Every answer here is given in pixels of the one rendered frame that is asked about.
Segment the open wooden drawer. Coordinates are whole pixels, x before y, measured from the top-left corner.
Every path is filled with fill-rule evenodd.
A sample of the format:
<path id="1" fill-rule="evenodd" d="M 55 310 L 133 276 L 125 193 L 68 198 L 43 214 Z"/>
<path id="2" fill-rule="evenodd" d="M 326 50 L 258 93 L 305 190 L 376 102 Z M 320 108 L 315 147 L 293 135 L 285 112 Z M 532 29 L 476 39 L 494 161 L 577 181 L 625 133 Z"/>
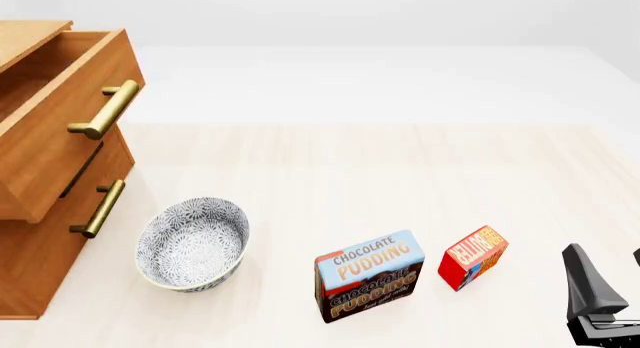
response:
<path id="1" fill-rule="evenodd" d="M 45 217 L 99 142 L 67 125 L 90 122 L 101 89 L 126 80 L 145 85 L 123 29 L 60 32 L 0 72 L 0 220 Z"/>

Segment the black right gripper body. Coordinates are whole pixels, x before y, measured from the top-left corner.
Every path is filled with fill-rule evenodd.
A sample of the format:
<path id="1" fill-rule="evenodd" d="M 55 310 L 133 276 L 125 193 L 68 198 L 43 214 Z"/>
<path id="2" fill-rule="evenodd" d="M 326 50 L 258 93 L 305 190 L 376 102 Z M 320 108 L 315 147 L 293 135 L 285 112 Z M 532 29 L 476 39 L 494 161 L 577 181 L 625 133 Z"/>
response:
<path id="1" fill-rule="evenodd" d="M 640 320 L 615 320 L 612 315 L 593 321 L 578 316 L 567 323 L 577 346 L 640 348 Z"/>

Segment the closed wooden drawer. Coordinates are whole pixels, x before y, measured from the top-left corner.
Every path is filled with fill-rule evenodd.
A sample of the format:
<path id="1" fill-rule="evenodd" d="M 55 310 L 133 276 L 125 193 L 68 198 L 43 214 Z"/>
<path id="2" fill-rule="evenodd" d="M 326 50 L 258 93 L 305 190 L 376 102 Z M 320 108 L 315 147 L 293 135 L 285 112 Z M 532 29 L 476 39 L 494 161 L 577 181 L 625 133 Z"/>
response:
<path id="1" fill-rule="evenodd" d="M 87 224 L 104 197 L 96 187 L 126 179 L 134 164 L 120 129 L 114 127 L 71 191 L 43 221 L 0 221 L 0 320 L 36 320 L 44 314 L 87 241 L 69 227 Z"/>

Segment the chocolate pudding box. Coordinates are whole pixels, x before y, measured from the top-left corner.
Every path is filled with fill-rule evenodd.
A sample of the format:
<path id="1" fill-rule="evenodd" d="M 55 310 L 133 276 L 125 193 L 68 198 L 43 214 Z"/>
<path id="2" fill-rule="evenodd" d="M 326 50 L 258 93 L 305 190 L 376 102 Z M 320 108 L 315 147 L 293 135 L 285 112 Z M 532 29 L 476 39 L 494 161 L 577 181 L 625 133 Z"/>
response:
<path id="1" fill-rule="evenodd" d="M 400 230 L 317 257 L 315 299 L 333 323 L 410 296 L 425 254 L 410 230 Z"/>

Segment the patterned grey white bowl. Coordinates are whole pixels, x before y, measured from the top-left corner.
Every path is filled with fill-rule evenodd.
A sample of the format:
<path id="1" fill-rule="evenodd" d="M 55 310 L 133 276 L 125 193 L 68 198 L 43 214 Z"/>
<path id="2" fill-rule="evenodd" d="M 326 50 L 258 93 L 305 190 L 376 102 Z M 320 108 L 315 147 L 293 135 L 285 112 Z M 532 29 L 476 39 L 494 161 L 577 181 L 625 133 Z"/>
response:
<path id="1" fill-rule="evenodd" d="M 139 236 L 135 263 L 151 284 L 180 293 L 219 286 L 239 268 L 250 225 L 234 203 L 190 198 L 164 209 Z"/>

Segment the wooden cabinet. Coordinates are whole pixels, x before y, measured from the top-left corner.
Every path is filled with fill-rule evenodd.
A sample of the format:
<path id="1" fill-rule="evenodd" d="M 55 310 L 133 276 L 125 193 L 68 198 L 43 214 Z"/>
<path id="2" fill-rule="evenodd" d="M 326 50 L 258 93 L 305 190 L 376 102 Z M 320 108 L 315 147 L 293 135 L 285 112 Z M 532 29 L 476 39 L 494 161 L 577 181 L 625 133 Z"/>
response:
<path id="1" fill-rule="evenodd" d="M 0 20 L 0 320 L 46 311 L 135 164 L 118 119 L 144 87 L 124 29 Z"/>

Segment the red butter box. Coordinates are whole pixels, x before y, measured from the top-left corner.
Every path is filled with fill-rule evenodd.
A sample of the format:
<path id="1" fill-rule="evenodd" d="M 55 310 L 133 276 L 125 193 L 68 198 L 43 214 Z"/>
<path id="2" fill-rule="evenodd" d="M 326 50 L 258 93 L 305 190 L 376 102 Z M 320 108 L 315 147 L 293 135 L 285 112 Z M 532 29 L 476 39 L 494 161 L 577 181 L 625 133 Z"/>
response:
<path id="1" fill-rule="evenodd" d="M 438 274 L 456 292 L 495 266 L 509 242 L 486 225 L 448 248 Z"/>

